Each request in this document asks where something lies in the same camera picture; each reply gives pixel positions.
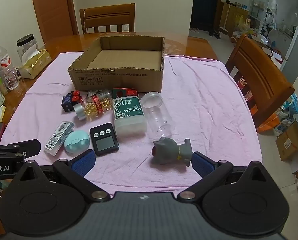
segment pink tablecloth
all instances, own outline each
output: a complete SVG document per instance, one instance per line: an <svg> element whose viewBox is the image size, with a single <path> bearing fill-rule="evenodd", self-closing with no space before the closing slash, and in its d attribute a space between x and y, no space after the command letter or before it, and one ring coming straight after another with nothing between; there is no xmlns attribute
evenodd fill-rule
<svg viewBox="0 0 298 240"><path fill-rule="evenodd" d="M4 132L2 145L37 138L42 150L32 159L48 165L60 158L72 158L63 147L55 157L43 152L61 121L74 121L74 130L87 133L92 127L113 123L113 113L93 122L80 122L75 113L65 113L61 108L62 97L74 90L67 69L80 54L60 54L50 64L20 103ZM221 62L165 56L161 94L175 123L173 139L178 143L189 138L193 151L234 165L262 160L247 104ZM149 135L148 130L143 138L120 140L119 151L98 157L85 177L110 194L115 191L177 194L200 179L191 166L152 165L153 143Z"/></svg>

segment small cardboard box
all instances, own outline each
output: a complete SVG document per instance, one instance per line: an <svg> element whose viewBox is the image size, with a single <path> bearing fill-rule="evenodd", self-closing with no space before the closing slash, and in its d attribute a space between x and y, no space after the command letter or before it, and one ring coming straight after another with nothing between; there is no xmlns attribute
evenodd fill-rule
<svg viewBox="0 0 298 240"><path fill-rule="evenodd" d="M41 52L34 55L18 70L23 78L33 79L35 78L49 63L51 57L46 49L42 49Z"/></svg>
<svg viewBox="0 0 298 240"><path fill-rule="evenodd" d="M290 159L298 151L298 123L294 122L276 139L280 159Z"/></svg>
<svg viewBox="0 0 298 240"><path fill-rule="evenodd" d="M161 92L164 37L100 37L69 67L76 90L134 88Z"/></svg>

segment glass door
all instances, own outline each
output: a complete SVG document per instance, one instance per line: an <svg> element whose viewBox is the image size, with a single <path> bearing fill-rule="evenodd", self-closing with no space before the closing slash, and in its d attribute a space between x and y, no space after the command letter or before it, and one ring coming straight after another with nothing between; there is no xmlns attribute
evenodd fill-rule
<svg viewBox="0 0 298 240"><path fill-rule="evenodd" d="M260 35L263 28L266 12L268 8L269 0L251 0L249 18L250 18L250 27L254 29L254 32L257 33L257 36Z"/></svg>

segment gray toy figurine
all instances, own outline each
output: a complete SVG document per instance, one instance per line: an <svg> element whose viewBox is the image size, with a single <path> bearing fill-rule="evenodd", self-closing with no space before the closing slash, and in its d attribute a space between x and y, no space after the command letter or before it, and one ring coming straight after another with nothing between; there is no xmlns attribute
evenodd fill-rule
<svg viewBox="0 0 298 240"><path fill-rule="evenodd" d="M153 142L152 148L153 163L166 164L180 160L188 167L190 166L191 156L193 154L189 139L185 139L184 144L177 144L174 140L161 137L159 141Z"/></svg>

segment silver screw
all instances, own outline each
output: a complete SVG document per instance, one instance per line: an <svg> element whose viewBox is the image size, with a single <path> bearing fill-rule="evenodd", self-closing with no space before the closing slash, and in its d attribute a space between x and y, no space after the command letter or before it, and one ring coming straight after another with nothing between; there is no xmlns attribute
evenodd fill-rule
<svg viewBox="0 0 298 240"><path fill-rule="evenodd" d="M180 197L183 199L193 199L196 196L192 191L183 191L180 193Z"/></svg>
<svg viewBox="0 0 298 240"><path fill-rule="evenodd" d="M108 193L102 190L97 190L95 192L92 192L91 196L95 199L104 199L108 196Z"/></svg>

